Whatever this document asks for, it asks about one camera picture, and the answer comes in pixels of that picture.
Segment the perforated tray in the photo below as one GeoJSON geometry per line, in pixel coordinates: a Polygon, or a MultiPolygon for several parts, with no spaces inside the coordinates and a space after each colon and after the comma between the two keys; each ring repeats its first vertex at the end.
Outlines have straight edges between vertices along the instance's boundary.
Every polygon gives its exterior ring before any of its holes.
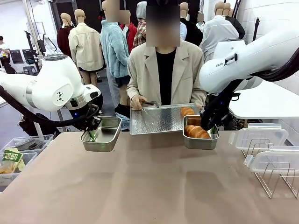
{"type": "Polygon", "coordinates": [[[191,107],[197,115],[199,109],[195,104],[177,104],[144,107],[141,111],[131,109],[130,112],[130,134],[153,134],[169,133],[183,130],[183,118],[181,108],[191,107]]]}

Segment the beige blazer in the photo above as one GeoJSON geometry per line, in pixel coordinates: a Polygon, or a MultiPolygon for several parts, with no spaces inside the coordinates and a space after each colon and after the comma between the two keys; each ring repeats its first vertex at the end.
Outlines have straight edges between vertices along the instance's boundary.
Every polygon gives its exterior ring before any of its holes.
{"type": "MultiPolygon", "coordinates": [[[[177,47],[171,88],[171,104],[195,103],[203,106],[206,92],[200,89],[199,70],[203,65],[202,50],[189,42],[181,40],[177,47]]],[[[128,71],[131,80],[127,93],[130,98],[142,95],[148,101],[155,100],[161,105],[159,73],[155,47],[146,47],[145,43],[134,48],[128,59],[128,71]]]]}
{"type": "Polygon", "coordinates": [[[100,34],[81,22],[69,34],[71,57],[74,63],[86,71],[96,71],[104,66],[100,49],[100,34]]]}

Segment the gray hoodie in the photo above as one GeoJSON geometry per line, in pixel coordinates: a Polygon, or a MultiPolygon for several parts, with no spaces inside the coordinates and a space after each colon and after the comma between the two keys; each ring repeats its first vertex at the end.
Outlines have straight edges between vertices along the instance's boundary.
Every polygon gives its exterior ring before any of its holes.
{"type": "Polygon", "coordinates": [[[136,14],[137,19],[145,19],[145,10],[146,8],[146,1],[141,1],[137,4],[136,14]]]}

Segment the stool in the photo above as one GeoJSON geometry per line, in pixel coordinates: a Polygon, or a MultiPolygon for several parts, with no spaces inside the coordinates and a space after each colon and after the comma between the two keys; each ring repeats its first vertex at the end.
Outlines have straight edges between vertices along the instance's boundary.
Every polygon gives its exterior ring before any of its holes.
{"type": "Polygon", "coordinates": [[[24,66],[23,71],[24,71],[24,74],[27,74],[27,75],[31,75],[31,76],[36,76],[37,75],[37,71],[36,71],[35,67],[32,66],[32,65],[24,66]]]}

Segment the metal container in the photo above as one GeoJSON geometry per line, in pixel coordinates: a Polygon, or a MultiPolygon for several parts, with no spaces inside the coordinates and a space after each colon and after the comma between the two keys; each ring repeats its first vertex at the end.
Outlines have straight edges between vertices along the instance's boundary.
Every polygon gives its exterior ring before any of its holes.
{"type": "Polygon", "coordinates": [[[219,138],[219,132],[216,126],[207,131],[211,137],[210,139],[189,138],[185,135],[185,127],[187,125],[193,125],[194,123],[200,124],[200,121],[201,117],[197,115],[188,115],[184,117],[183,136],[185,139],[185,147],[191,149],[215,149],[219,138]]]}
{"type": "Polygon", "coordinates": [[[195,104],[165,105],[144,107],[142,110],[131,109],[130,134],[154,134],[181,132],[183,130],[182,107],[191,107],[199,115],[195,104]]]}
{"type": "Polygon", "coordinates": [[[94,137],[88,131],[81,136],[86,151],[111,152],[121,132],[121,119],[118,117],[100,117],[101,122],[94,137]]]}

